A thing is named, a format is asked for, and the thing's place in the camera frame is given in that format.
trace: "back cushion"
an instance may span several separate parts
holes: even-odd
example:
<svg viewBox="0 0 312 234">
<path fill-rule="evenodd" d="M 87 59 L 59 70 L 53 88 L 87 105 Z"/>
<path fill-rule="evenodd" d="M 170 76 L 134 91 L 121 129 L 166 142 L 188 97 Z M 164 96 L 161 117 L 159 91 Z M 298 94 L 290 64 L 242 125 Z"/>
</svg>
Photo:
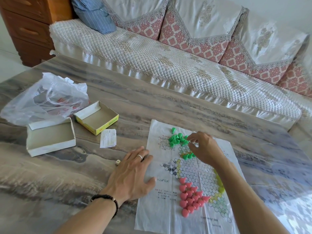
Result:
<svg viewBox="0 0 312 234">
<path fill-rule="evenodd" d="M 171 0 L 159 41 L 219 62 L 244 10 L 228 0 Z"/>
<path fill-rule="evenodd" d="M 302 45 L 294 61 L 277 84 L 280 87 L 312 98 L 312 42 Z"/>
<path fill-rule="evenodd" d="M 306 33 L 247 11 L 220 64 L 276 84 L 306 37 Z"/>
<path fill-rule="evenodd" d="M 116 30 L 116 26 L 104 8 L 102 0 L 72 0 L 78 17 L 88 27 L 107 34 Z"/>
<path fill-rule="evenodd" d="M 151 39 L 159 38 L 169 0 L 103 0 L 118 27 Z"/>
</svg>

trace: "plastic bag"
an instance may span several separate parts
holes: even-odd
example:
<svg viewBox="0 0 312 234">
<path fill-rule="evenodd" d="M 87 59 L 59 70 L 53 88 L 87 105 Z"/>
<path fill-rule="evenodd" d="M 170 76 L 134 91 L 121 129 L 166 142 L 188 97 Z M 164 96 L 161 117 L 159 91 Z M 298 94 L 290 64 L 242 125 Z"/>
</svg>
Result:
<svg viewBox="0 0 312 234">
<path fill-rule="evenodd" d="M 66 117 L 89 104 L 87 84 L 75 84 L 69 78 L 43 73 L 41 80 L 12 99 L 0 116 L 18 126 Z"/>
</svg>

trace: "marble-pattern table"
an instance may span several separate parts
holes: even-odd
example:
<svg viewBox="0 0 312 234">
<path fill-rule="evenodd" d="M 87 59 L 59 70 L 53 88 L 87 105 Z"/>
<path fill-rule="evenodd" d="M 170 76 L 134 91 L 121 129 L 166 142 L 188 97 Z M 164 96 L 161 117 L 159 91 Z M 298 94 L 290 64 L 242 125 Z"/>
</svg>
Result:
<svg viewBox="0 0 312 234">
<path fill-rule="evenodd" d="M 26 128 L 0 119 L 0 233 L 52 233 L 105 186 L 115 160 L 146 146 L 151 119 L 231 142 L 247 182 L 291 233 L 312 233 L 312 161 L 278 124 L 58 56 L 0 84 L 0 109 L 52 72 L 86 82 L 91 102 L 119 113 L 117 146 L 100 149 L 74 122 L 77 145 L 31 158 Z M 134 230 L 137 201 L 127 202 L 105 233 Z"/>
</svg>

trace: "pink game piece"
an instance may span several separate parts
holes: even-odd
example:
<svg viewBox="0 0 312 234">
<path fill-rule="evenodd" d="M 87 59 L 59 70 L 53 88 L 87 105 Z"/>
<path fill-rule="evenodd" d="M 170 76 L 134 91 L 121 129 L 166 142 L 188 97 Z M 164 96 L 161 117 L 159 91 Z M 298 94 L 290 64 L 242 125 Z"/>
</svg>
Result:
<svg viewBox="0 0 312 234">
<path fill-rule="evenodd" d="M 188 210 L 190 211 L 190 213 L 193 213 L 195 210 L 195 207 L 193 206 L 188 206 Z"/>
<path fill-rule="evenodd" d="M 202 197 L 202 191 L 197 191 L 195 194 L 198 195 L 200 198 Z"/>
<path fill-rule="evenodd" d="M 181 200 L 186 200 L 187 196 L 188 196 L 187 193 L 181 193 L 181 194 L 180 194 Z"/>
<path fill-rule="evenodd" d="M 192 198 L 187 198 L 186 201 L 188 202 L 188 205 L 192 205 L 194 202 L 194 199 Z"/>
<path fill-rule="evenodd" d="M 205 203 L 207 203 L 207 202 L 209 201 L 209 199 L 210 199 L 210 196 L 203 196 L 203 197 L 202 197 L 202 200 L 203 200 Z"/>
<path fill-rule="evenodd" d="M 200 207 L 200 204 L 198 204 L 198 203 L 193 203 L 193 207 L 195 207 L 195 210 L 198 210 L 199 207 Z"/>
<path fill-rule="evenodd" d="M 187 188 L 187 189 L 191 188 L 192 184 L 193 184 L 193 182 L 188 182 L 188 183 L 185 183 L 186 188 Z"/>
<path fill-rule="evenodd" d="M 185 208 L 187 206 L 188 202 L 186 200 L 180 200 L 180 206 L 182 208 Z"/>
<path fill-rule="evenodd" d="M 188 217 L 189 212 L 190 212 L 190 211 L 187 210 L 187 209 L 185 209 L 185 208 L 182 209 L 182 216 L 183 216 L 183 217 Z"/>
<path fill-rule="evenodd" d="M 197 186 L 192 186 L 190 189 L 191 189 L 191 191 L 193 191 L 195 193 L 197 191 L 198 187 Z"/>
<path fill-rule="evenodd" d="M 193 191 L 186 191 L 186 193 L 188 194 L 189 198 L 192 197 L 192 195 L 193 195 Z"/>
<path fill-rule="evenodd" d="M 197 203 L 200 204 L 201 207 L 203 207 L 205 204 L 205 201 L 203 201 L 202 199 L 198 199 Z"/>
<path fill-rule="evenodd" d="M 183 184 L 185 184 L 185 180 L 186 180 L 186 177 L 181 177 L 180 178 L 180 183 L 183 185 Z"/>
<path fill-rule="evenodd" d="M 193 195 L 192 198 L 194 199 L 194 202 L 197 202 L 197 200 L 199 199 L 199 195 Z"/>
<path fill-rule="evenodd" d="M 184 192 L 186 188 L 186 185 L 180 185 L 179 189 L 181 192 Z"/>
</svg>

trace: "open box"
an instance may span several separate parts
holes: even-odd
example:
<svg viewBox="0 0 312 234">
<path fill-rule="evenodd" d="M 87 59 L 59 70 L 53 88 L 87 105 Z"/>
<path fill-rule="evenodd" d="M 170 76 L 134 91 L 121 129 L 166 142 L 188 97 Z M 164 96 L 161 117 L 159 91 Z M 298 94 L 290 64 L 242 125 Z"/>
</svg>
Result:
<svg viewBox="0 0 312 234">
<path fill-rule="evenodd" d="M 46 120 L 27 126 L 26 149 L 32 157 L 73 146 L 76 137 L 70 117 L 61 123 Z"/>
<path fill-rule="evenodd" d="M 119 114 L 97 101 L 74 113 L 77 122 L 98 135 L 102 130 L 118 121 Z"/>
</svg>

